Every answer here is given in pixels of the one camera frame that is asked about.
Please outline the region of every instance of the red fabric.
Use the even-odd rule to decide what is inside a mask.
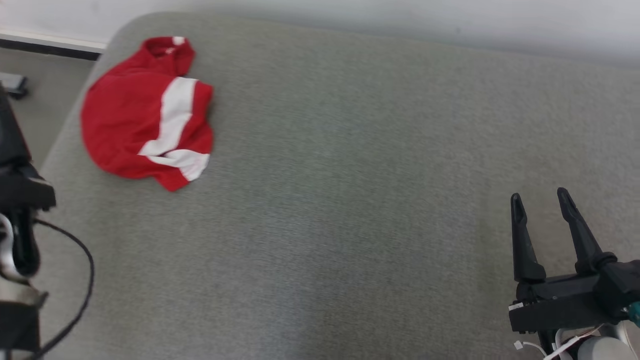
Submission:
[[[189,183],[180,168],[158,164],[138,153],[149,140],[159,137],[167,86],[191,66],[195,52],[187,39],[180,39],[144,41],[138,52],[91,86],[81,113],[84,144],[96,165],[131,179],[153,176],[169,191]],[[175,149],[210,153],[213,132],[205,114],[212,94],[212,86],[195,84],[191,117]]]

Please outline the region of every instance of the red and white cloth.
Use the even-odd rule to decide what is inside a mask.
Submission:
[[[150,38],[93,84],[82,134],[101,169],[131,179],[153,176],[169,191],[200,176],[213,144],[205,116],[213,87],[181,77],[194,55],[184,37]]]

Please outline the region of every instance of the gray fabric surface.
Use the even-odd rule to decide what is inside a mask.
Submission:
[[[517,352],[509,196],[549,275],[575,254],[556,188],[606,250],[640,258],[640,74],[563,60],[160,13],[113,39],[90,82],[148,37],[188,37],[216,88],[214,151],[177,193],[100,171],[81,99],[45,167],[97,265],[60,359],[539,358]],[[37,232],[44,334],[87,263]]]

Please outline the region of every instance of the white wall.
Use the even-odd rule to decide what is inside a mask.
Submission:
[[[212,10],[640,67],[638,0],[0,0],[0,37],[21,31],[100,44],[127,21],[162,10]]]

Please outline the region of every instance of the black baseboard strip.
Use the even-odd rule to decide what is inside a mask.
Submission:
[[[5,49],[29,51],[31,53],[40,53],[47,55],[66,56],[67,58],[76,58],[95,61],[100,57],[100,53],[91,51],[65,49],[64,47],[56,47],[49,45],[31,44],[28,42],[0,39],[0,47]]]

